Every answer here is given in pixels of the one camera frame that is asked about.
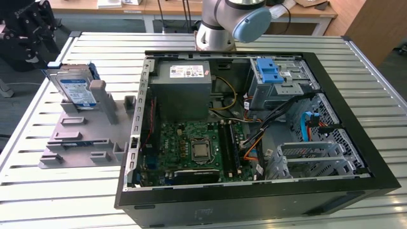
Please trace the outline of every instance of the green motherboard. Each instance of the green motherboard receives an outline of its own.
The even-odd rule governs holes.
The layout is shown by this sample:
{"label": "green motherboard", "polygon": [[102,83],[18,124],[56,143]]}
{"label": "green motherboard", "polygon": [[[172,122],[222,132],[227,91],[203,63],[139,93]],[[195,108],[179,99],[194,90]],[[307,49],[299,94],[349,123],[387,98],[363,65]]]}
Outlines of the green motherboard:
{"label": "green motherboard", "polygon": [[[220,171],[218,182],[250,181],[250,164],[240,166],[239,174],[228,176],[223,172],[223,156],[216,122],[163,123],[160,153],[156,167],[146,171],[150,186],[171,185],[174,171],[187,169],[216,169]],[[244,139],[240,123],[231,125],[236,142]]]}

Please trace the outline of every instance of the motherboard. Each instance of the motherboard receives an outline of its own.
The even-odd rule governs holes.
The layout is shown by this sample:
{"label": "motherboard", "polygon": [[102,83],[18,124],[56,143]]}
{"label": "motherboard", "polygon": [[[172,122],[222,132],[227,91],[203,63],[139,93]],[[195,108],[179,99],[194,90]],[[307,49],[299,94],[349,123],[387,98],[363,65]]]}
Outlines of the motherboard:
{"label": "motherboard", "polygon": [[239,158],[240,123],[163,123],[160,132],[160,152],[146,157],[148,186],[252,180]]}

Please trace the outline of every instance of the white box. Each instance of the white box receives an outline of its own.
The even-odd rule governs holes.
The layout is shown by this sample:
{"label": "white box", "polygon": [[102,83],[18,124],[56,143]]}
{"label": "white box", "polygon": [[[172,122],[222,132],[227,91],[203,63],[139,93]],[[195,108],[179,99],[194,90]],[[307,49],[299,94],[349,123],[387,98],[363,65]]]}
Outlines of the white box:
{"label": "white box", "polygon": [[98,0],[98,9],[120,8],[120,0]]}
{"label": "white box", "polygon": [[123,4],[140,5],[143,0],[122,0]]}

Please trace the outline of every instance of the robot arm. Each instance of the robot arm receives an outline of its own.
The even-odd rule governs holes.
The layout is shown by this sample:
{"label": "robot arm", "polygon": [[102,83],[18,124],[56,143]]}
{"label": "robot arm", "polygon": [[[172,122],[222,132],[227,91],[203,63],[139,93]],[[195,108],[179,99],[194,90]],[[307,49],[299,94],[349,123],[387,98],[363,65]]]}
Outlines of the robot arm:
{"label": "robot arm", "polygon": [[271,13],[264,6],[266,0],[204,0],[198,49],[228,51],[235,48],[235,39],[254,42],[271,22]]}
{"label": "robot arm", "polygon": [[0,6],[0,56],[47,68],[47,63],[59,54],[50,2],[0,0]]}

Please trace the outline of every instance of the blue drive bay latch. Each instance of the blue drive bay latch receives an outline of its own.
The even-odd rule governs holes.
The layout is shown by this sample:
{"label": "blue drive bay latch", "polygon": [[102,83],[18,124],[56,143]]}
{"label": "blue drive bay latch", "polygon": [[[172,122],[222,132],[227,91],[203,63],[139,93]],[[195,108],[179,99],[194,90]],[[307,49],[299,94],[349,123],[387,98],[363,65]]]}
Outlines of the blue drive bay latch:
{"label": "blue drive bay latch", "polygon": [[259,58],[258,69],[262,75],[263,83],[283,83],[284,79],[279,74],[279,66],[272,59]]}

